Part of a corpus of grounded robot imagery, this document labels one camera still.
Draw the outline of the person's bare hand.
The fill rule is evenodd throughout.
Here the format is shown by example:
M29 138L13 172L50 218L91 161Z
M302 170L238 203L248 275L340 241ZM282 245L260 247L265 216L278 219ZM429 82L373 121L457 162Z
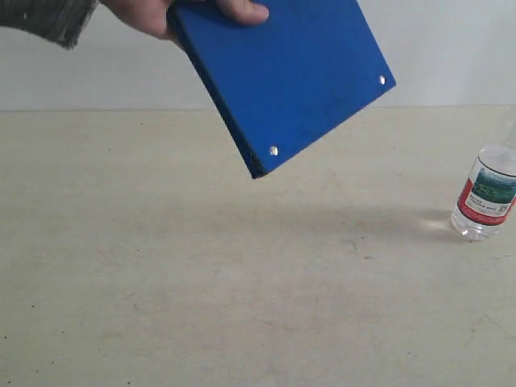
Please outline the person's bare hand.
M166 14L173 1L110 0L100 1L117 19L130 28L159 40L173 40L175 33L169 27ZM218 9L229 19L244 25L256 25L269 16L266 6L248 0L218 0Z

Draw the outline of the grey sleeved forearm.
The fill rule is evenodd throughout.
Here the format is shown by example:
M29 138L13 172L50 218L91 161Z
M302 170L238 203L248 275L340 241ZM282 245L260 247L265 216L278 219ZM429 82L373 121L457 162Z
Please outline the grey sleeved forearm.
M93 0L1 0L1 27L69 50L77 46L97 5Z

